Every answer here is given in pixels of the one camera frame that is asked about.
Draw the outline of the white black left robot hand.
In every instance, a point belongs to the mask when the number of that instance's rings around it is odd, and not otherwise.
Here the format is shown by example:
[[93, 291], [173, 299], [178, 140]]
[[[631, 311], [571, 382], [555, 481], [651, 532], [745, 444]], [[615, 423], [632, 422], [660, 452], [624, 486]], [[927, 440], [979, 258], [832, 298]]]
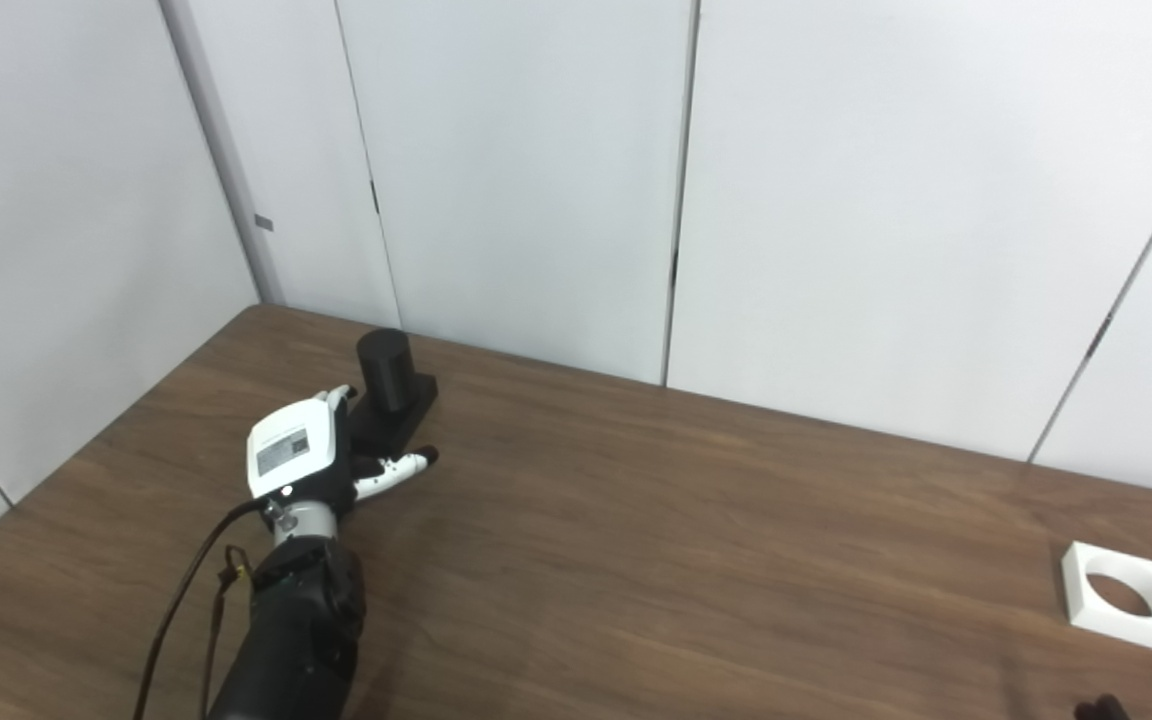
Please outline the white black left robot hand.
[[256, 423], [247, 438], [251, 497], [283, 507], [320, 502], [342, 516], [435, 464], [439, 452], [431, 446], [396, 458], [355, 450], [347, 420], [356, 395], [351, 386], [320, 391]]

